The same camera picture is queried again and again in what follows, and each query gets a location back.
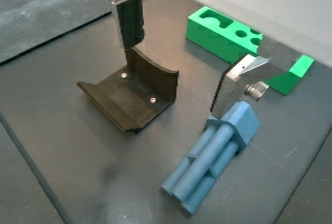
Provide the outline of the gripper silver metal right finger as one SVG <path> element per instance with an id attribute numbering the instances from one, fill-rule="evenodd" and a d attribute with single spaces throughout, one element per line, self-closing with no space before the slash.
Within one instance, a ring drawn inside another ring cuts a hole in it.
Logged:
<path id="1" fill-rule="evenodd" d="M 264 81 L 285 73 L 301 53 L 269 37 L 258 44 L 258 55 L 243 55 L 231 65 L 219 80 L 210 114 L 221 118 L 239 100 L 247 95 L 255 101 L 268 91 Z"/>

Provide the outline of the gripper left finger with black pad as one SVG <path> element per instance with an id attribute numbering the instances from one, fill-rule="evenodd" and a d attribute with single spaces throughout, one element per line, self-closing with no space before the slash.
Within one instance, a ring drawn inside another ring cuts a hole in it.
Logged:
<path id="1" fill-rule="evenodd" d="M 111 12 L 118 21 L 122 46 L 132 48 L 144 39 L 142 0 L 110 0 Z"/>

